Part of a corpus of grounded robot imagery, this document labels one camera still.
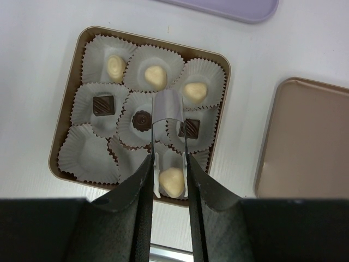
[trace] lavender tray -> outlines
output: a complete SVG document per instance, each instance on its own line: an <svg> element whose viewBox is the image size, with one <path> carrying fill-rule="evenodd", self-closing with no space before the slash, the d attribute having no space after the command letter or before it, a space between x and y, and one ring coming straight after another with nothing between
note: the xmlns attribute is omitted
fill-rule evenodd
<svg viewBox="0 0 349 262"><path fill-rule="evenodd" d="M279 0L159 0L245 23L260 23L271 17Z"/></svg>

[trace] beige tray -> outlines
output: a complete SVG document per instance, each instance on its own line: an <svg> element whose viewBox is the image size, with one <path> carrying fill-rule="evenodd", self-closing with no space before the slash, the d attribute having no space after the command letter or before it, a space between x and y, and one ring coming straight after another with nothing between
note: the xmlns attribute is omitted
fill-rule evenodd
<svg viewBox="0 0 349 262"><path fill-rule="evenodd" d="M97 184L97 183L85 183L85 182L80 182L77 181L76 178L67 172L61 172L58 169L58 152L60 147L63 145L65 138L67 137L69 127L71 126L70 123L70 113L71 113L71 108L73 107L73 100L74 100L74 95L77 89L80 87L82 84L81 82L81 73L82 73L82 56L85 53L85 45L90 42L96 35L101 34L104 36L114 36L114 37L119 37L124 40L130 41L134 44L137 45L143 45L143 44L150 44L150 45L156 45L159 47L163 47L172 51L175 51L179 53L185 61L188 61L192 58L199 57L199 58L206 58L211 61L216 62L219 64L226 75L226 86L225 86L225 93L224 93L224 98L220 104L220 115L219 115L219 120L218 120L218 126L217 126L217 132L214 140L213 146L210 148L210 161L209 161L209 166L208 169L206 170L207 172L210 171L210 167L212 164L212 156L214 153L214 149L216 146L216 137L219 133L219 126L221 122L221 115L222 115L222 110L224 108L225 100L226 100L226 93L227 93L227 88L229 87L229 80L230 80L230 65L229 62L225 57L222 55L219 55L217 53L212 53L200 49L196 49L193 47L188 47L184 45L178 45L166 41L161 41L153 38L148 38L148 37L143 37L141 35L135 35L135 34L130 34L130 33L125 33L117 30L111 30L103 27L89 27L86 28L79 36L73 56L73 61L71 63L70 67L70 73L68 76L68 81L67 81L67 86L65 87L65 92L63 96L63 101L61 105L61 111L59 113L58 117L58 122L56 126L56 131L55 135L53 137L53 143L51 147L51 153L49 157L49 167L51 172L58 178L67 180L67 181L72 181L80 184L86 184L89 186L97 187L97 188L102 188L102 189L113 189L117 186L116 185L107 185L107 184ZM188 201L185 200L175 200L175 199L170 199L166 197L161 197L161 199L154 198L155 200L161 201L161 202L166 202L169 204L176 204L176 205L181 205L181 206L188 206Z"/></svg>
<svg viewBox="0 0 349 262"><path fill-rule="evenodd" d="M260 198L349 198L349 90L291 78L278 87L260 161Z"/></svg>

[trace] white chocolate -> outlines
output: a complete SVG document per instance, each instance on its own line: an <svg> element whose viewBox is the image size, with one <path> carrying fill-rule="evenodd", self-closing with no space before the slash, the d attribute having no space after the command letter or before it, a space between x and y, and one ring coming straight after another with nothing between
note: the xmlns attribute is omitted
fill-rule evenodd
<svg viewBox="0 0 349 262"><path fill-rule="evenodd" d="M121 83L126 70L125 61L116 55L112 55L107 61L107 72L115 83Z"/></svg>
<svg viewBox="0 0 349 262"><path fill-rule="evenodd" d="M182 195L185 186L183 170L179 168L169 168L161 172L159 183L170 197L179 197Z"/></svg>
<svg viewBox="0 0 349 262"><path fill-rule="evenodd" d="M167 85L167 74L164 68L159 65L148 67L144 73L146 81L151 84L155 90L161 91Z"/></svg>
<svg viewBox="0 0 349 262"><path fill-rule="evenodd" d="M207 96L207 85L201 82L186 84L184 95L194 104L199 104Z"/></svg>

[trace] dark chocolate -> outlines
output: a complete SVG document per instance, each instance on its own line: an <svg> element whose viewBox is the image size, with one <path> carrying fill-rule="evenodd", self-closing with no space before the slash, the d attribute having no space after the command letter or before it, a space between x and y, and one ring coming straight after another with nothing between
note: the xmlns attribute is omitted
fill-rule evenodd
<svg viewBox="0 0 349 262"><path fill-rule="evenodd" d="M186 138L191 139L197 139L198 138L198 131L200 128L200 120L197 119L186 119L185 120L185 127L186 127ZM180 129L178 136L181 138L184 137L184 124L180 123Z"/></svg>
<svg viewBox="0 0 349 262"><path fill-rule="evenodd" d="M95 116L112 116L115 114L114 96L93 97L92 102Z"/></svg>
<svg viewBox="0 0 349 262"><path fill-rule="evenodd" d="M138 131L148 131L152 127L152 115L146 111L138 111L132 118L133 127Z"/></svg>

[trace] white surface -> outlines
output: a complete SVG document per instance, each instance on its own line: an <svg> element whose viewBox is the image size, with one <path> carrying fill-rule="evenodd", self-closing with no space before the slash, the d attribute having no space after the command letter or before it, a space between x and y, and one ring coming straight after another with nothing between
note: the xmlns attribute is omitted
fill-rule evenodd
<svg viewBox="0 0 349 262"><path fill-rule="evenodd" d="M349 1L280 0L247 25L151 0L0 2L0 197L87 197L47 159L77 37L99 25L223 54L232 79L211 174L243 197L275 87L290 76L349 86ZM154 203L152 242L191 250L188 209Z"/></svg>

